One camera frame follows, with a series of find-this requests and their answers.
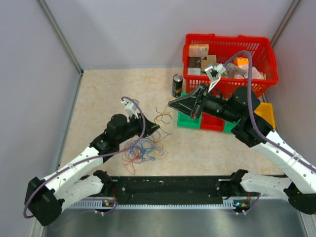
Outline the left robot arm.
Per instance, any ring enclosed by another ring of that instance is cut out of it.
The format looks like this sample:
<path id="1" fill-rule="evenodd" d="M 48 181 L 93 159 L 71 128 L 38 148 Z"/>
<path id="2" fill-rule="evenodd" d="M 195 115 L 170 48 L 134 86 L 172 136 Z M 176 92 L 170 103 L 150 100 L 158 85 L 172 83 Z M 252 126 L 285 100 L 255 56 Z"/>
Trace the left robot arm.
<path id="1" fill-rule="evenodd" d="M 132 149 L 142 138 L 151 136 L 160 128 L 146 118 L 137 100 L 123 96 L 121 103 L 127 115 L 113 115 L 104 132 L 75 159 L 50 175 L 34 177 L 28 182 L 24 218 L 36 218 L 45 227 L 77 201 L 95 194 L 106 196 L 111 192 L 110 177 L 105 172 L 85 177 L 87 172 Z"/>

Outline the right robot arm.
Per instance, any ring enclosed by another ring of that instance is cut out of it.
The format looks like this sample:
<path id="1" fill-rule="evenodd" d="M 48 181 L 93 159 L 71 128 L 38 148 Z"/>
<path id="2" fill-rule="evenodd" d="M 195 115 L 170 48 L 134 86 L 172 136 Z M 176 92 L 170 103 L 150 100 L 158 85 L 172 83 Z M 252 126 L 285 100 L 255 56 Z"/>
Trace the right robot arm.
<path id="1" fill-rule="evenodd" d="M 292 149 L 272 125 L 255 114 L 260 100 L 247 86 L 240 86 L 225 100 L 202 83 L 193 92 L 168 102 L 168 107 L 197 119 L 202 113 L 235 123 L 232 134 L 247 147 L 267 157 L 285 177 L 258 175 L 240 169 L 232 174 L 230 191 L 274 196 L 305 214 L 316 212 L 316 168 Z"/>

